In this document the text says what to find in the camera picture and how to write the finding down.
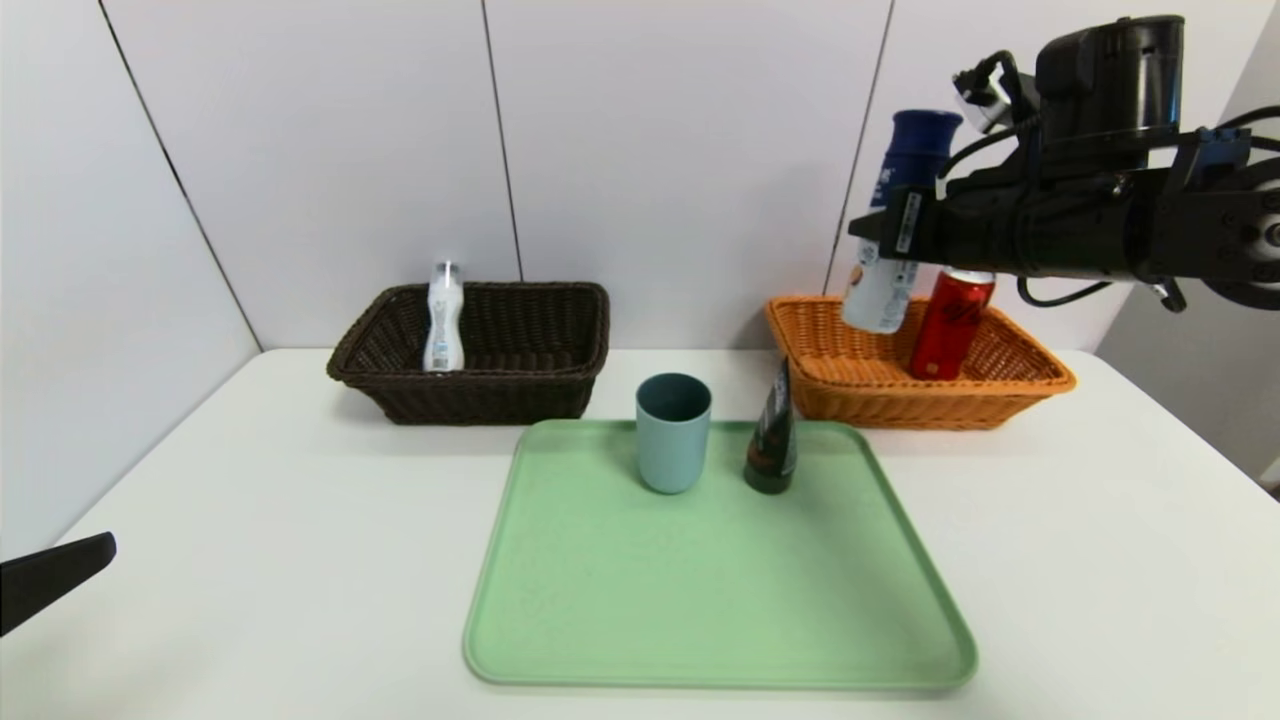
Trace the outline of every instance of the red can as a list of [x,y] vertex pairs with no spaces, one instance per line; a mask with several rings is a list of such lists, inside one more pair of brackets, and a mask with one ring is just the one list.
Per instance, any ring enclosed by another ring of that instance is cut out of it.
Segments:
[[943,268],[933,284],[920,334],[911,352],[911,374],[922,380],[954,380],[978,334],[982,311],[996,290],[996,273]]

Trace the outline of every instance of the green tray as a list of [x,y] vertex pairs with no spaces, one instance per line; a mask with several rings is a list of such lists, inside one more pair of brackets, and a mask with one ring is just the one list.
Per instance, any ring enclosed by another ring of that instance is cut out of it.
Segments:
[[754,423],[713,423],[701,479],[649,491],[635,423],[520,439],[463,639],[493,683],[948,688],[964,619],[867,441],[800,423],[791,489],[742,480]]

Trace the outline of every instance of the soda can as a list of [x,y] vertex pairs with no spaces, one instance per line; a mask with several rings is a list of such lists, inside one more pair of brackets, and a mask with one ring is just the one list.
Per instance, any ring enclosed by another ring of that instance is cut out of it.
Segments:
[[996,273],[942,268],[911,352],[911,374],[954,380],[978,334],[982,313],[996,291]]
[[[884,152],[872,210],[888,202],[899,184],[933,186],[951,156],[951,138],[963,119],[943,110],[902,110],[893,115],[893,140]],[[911,286],[920,264],[881,259],[879,241],[859,238],[858,260],[849,275],[841,316],[845,323],[872,333],[893,333],[902,325]]]

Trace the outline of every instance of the clear plastic bottle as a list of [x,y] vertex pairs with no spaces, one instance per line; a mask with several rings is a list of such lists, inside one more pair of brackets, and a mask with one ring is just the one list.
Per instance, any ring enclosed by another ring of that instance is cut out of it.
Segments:
[[461,370],[466,365],[458,318],[462,316],[462,273],[453,263],[438,263],[426,291],[431,319],[422,348],[422,369],[429,373]]

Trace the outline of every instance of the blue cup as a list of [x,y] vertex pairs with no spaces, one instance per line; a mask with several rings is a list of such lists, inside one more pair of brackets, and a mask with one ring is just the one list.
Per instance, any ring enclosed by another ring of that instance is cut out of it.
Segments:
[[712,391],[680,373],[654,375],[636,391],[636,461],[650,488],[676,495],[703,474],[712,429]]

